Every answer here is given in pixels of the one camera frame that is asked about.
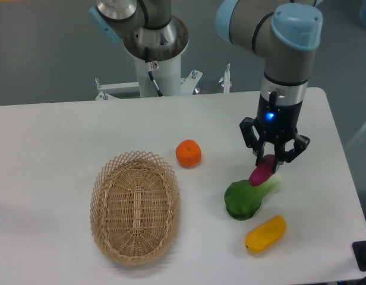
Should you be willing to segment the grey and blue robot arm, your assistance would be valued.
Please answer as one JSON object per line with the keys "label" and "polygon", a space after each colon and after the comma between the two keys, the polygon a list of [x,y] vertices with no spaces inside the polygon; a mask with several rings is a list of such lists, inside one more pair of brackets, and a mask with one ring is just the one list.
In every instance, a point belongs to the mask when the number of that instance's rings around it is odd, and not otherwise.
{"label": "grey and blue robot arm", "polygon": [[[189,35],[170,1],[97,1],[89,12],[134,58],[141,96],[182,94],[180,57]],[[223,1],[217,10],[218,35],[265,60],[257,116],[240,124],[257,167],[276,172],[310,143],[296,125],[322,25],[316,1]]]}

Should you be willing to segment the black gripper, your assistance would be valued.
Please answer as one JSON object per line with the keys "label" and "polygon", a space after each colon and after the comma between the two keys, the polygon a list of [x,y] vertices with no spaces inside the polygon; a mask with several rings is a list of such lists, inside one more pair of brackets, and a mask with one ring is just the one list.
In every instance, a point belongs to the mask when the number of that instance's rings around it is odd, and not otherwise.
{"label": "black gripper", "polygon": [[[269,101],[260,95],[255,119],[245,117],[239,124],[245,145],[256,156],[256,166],[263,160],[266,141],[274,145],[272,173],[307,149],[311,140],[299,135],[296,127],[301,107],[302,102],[290,106],[270,106]],[[286,142],[290,140],[294,141],[293,148],[286,151]]]}

